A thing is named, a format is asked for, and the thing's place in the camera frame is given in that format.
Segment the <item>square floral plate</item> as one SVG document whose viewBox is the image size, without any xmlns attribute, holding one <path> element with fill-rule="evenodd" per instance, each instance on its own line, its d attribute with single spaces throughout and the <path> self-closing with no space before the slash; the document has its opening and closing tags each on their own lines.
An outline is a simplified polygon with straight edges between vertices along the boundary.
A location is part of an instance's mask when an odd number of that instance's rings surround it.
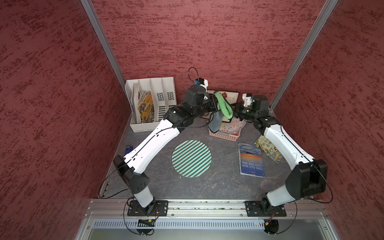
<svg viewBox="0 0 384 240">
<path fill-rule="evenodd" d="M 208 90 L 208 93 L 209 94 L 220 93 L 229 102 L 230 105 L 235 104 L 239 97 L 238 92 Z"/>
</svg>

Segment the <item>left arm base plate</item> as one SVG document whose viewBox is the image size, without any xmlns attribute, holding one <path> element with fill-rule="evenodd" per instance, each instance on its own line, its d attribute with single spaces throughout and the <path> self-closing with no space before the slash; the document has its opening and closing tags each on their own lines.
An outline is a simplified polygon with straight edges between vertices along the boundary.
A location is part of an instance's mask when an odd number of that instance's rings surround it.
<svg viewBox="0 0 384 240">
<path fill-rule="evenodd" d="M 129 203 L 127 216 L 129 217 L 165 217 L 168 214 L 169 202 L 153 200 L 147 207 L 142 207 L 137 200 Z"/>
</svg>

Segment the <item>green white striped round plate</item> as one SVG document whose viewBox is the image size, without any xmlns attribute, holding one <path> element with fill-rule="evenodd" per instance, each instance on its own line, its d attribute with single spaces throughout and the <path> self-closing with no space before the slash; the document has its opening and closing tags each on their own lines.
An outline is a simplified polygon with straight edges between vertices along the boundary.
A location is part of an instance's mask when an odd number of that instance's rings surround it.
<svg viewBox="0 0 384 240">
<path fill-rule="evenodd" d="M 172 165 L 183 177 L 197 178 L 208 171 L 211 163 L 210 149 L 197 140 L 182 142 L 172 153 Z"/>
</svg>

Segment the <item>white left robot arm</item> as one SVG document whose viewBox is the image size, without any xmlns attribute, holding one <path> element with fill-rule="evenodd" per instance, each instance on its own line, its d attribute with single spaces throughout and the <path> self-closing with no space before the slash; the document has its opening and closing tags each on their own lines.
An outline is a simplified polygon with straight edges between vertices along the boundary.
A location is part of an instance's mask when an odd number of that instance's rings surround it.
<svg viewBox="0 0 384 240">
<path fill-rule="evenodd" d="M 196 118 L 207 113 L 219 113 L 221 100 L 220 94 L 209 94 L 201 85 L 189 87 L 182 103 L 171 107 L 145 140 L 125 156 L 114 158 L 117 173 L 142 209 L 151 209 L 155 202 L 148 187 L 150 180 L 144 173 L 147 166 L 163 147 L 190 127 Z"/>
</svg>

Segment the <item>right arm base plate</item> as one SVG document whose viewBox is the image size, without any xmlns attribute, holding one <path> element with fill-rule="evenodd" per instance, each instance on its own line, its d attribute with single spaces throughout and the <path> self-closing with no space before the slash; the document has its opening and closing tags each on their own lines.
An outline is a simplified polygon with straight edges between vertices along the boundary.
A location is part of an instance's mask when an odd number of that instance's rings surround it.
<svg viewBox="0 0 384 240">
<path fill-rule="evenodd" d="M 261 201 L 245 201 L 245 209 L 248 217 L 286 217 L 284 205 L 272 206 L 268 199 Z"/>
</svg>

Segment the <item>green grey microfibre cloth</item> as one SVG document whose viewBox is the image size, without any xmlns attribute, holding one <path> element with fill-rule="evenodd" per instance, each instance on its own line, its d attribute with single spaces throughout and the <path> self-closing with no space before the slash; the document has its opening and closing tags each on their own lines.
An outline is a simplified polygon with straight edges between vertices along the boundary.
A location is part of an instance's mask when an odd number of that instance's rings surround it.
<svg viewBox="0 0 384 240">
<path fill-rule="evenodd" d="M 215 92 L 214 96 L 218 101 L 218 109 L 210 114 L 208 126 L 212 133 L 217 133 L 221 128 L 223 117 L 228 120 L 233 118 L 233 109 L 228 101 L 219 92 Z"/>
</svg>

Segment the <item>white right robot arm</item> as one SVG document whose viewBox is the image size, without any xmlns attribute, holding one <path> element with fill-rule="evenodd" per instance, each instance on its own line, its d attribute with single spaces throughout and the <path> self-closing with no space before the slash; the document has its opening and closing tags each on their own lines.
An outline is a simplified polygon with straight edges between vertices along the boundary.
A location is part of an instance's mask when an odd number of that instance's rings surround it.
<svg viewBox="0 0 384 240">
<path fill-rule="evenodd" d="M 234 116 L 253 123 L 254 127 L 280 151 L 291 168 L 285 184 L 266 193 L 262 199 L 262 208 L 273 209 L 325 192 L 328 165 L 323 160 L 316 160 L 301 148 L 281 123 L 270 115 L 267 97 L 243 94 L 242 99 L 242 102 L 234 105 Z"/>
</svg>

